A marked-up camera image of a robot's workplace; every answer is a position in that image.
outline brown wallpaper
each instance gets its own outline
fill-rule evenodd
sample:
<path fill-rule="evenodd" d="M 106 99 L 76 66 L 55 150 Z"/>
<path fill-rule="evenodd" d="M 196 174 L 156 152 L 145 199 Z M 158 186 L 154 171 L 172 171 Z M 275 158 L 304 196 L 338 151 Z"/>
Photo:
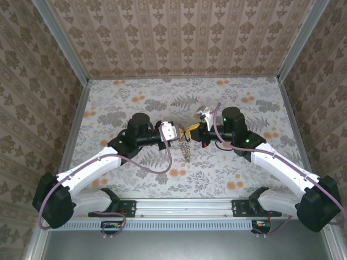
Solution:
<path fill-rule="evenodd" d="M 46 171 L 56 173 L 81 86 L 31 1 L 0 1 L 0 259 L 20 259 Z"/>
<path fill-rule="evenodd" d="M 313 0 L 49 0 L 90 77 L 276 74 Z"/>
<path fill-rule="evenodd" d="M 285 86 L 314 173 L 347 204 L 347 1 L 331 0 Z"/>

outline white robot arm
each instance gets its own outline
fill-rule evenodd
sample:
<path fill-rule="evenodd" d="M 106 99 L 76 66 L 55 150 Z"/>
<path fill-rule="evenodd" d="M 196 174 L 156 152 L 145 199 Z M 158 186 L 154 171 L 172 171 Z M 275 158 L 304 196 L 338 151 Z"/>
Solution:
<path fill-rule="evenodd" d="M 211 116 L 212 112 L 207 107 L 199 108 L 196 114 L 202 122 L 188 128 L 193 140 L 201 142 L 203 148 L 212 140 L 231 143 L 237 155 L 266 169 L 293 192 L 287 194 L 266 187 L 259 188 L 249 197 L 252 210 L 260 208 L 260 211 L 278 211 L 297 216 L 308 229 L 315 232 L 340 212 L 342 207 L 338 203 L 341 199 L 335 180 L 329 176 L 318 177 L 280 155 L 263 137 L 248 130 L 245 116 L 237 107 L 223 110 L 223 125 L 220 126 L 214 125 L 216 115 Z"/>
<path fill-rule="evenodd" d="M 284 158 L 288 163 L 295 165 L 287 158 L 279 154 L 270 144 L 260 144 L 256 147 L 256 149 L 277 154 L 278 156 Z M 300 203 L 303 195 L 306 194 L 305 190 L 307 188 L 313 188 L 314 185 L 307 181 L 304 177 L 298 175 L 296 171 L 288 167 L 282 161 L 268 154 L 252 152 L 251 162 L 267 170 L 293 192 L 293 194 L 275 192 L 272 190 L 263 192 L 258 199 L 258 202 L 262 208 L 266 211 L 278 211 L 290 216 L 296 216 L 297 209 L 295 208 L 295 205 Z M 319 182 L 319 177 L 317 175 L 307 172 L 299 166 L 296 166 L 296 168 L 302 171 L 304 174 L 307 174 L 317 183 Z"/>
<path fill-rule="evenodd" d="M 113 212 L 114 204 L 119 203 L 119 198 L 111 190 L 104 188 L 96 193 L 79 192 L 102 174 L 126 163 L 125 159 L 136 156 L 142 147 L 155 144 L 160 150 L 164 149 L 164 139 L 170 146 L 171 141 L 179 139 L 179 128 L 172 122 L 161 121 L 153 128 L 146 114 L 136 113 L 129 120 L 127 129 L 98 154 L 56 176 L 50 173 L 42 176 L 33 199 L 34 208 L 40 212 L 43 206 L 42 217 L 51 228 L 61 227 L 72 216 L 87 215 L 94 211 Z M 43 203 L 47 194 L 60 182 L 60 186 L 53 191 L 47 202 Z"/>

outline patterned wallpaper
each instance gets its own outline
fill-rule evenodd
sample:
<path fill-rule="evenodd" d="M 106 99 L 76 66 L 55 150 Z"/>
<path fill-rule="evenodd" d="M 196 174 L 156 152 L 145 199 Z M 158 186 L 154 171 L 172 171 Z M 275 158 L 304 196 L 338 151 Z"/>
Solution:
<path fill-rule="evenodd" d="M 73 167 L 97 154 L 136 112 L 148 114 L 154 124 L 165 120 L 187 128 L 200 121 L 195 115 L 198 107 L 207 105 L 213 109 L 218 102 L 222 103 L 222 109 L 238 106 L 251 130 L 301 166 L 274 77 L 93 80 L 89 85 L 91 92 L 73 154 Z M 173 164 L 167 174 L 151 174 L 125 164 L 105 173 L 85 190 L 109 187 L 123 198 L 230 198 L 248 197 L 261 186 L 286 190 L 276 177 L 234 152 L 218 150 L 214 142 L 203 149 L 195 141 L 188 145 L 176 141 L 170 151 Z M 134 160 L 156 171 L 168 165 L 166 152 L 158 151 L 157 146 L 144 147 Z"/>
<path fill-rule="evenodd" d="M 80 92 L 32 2 L 0 1 L 0 259 L 30 242 L 36 185 L 59 169 Z"/>
<path fill-rule="evenodd" d="M 335 178 L 347 205 L 346 0 L 330 1 L 285 86 L 313 171 Z"/>
<path fill-rule="evenodd" d="M 49 0 L 93 78 L 275 75 L 314 0 Z"/>

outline gray panel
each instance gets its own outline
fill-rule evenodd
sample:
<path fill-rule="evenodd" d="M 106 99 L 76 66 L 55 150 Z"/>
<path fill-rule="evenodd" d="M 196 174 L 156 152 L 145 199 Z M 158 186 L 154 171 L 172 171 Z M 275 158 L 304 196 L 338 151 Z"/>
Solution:
<path fill-rule="evenodd" d="M 126 231 L 112 239 L 98 231 L 63 231 L 50 232 L 46 245 L 46 260 L 332 259 L 323 233 L 298 221 L 267 238 L 250 231 Z"/>

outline gray metal plate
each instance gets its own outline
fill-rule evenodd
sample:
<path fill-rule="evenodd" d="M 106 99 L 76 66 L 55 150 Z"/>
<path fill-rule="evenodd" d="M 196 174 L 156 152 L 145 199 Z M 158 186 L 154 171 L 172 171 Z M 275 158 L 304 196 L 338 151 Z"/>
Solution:
<path fill-rule="evenodd" d="M 323 233 L 298 221 L 267 238 L 249 231 L 126 231 L 103 238 L 99 231 L 50 232 L 46 260 L 329 260 Z"/>
<path fill-rule="evenodd" d="M 52 231 L 101 230 L 105 220 L 70 220 Z M 207 231 L 251 230 L 251 220 L 136 220 L 127 219 L 124 231 Z"/>

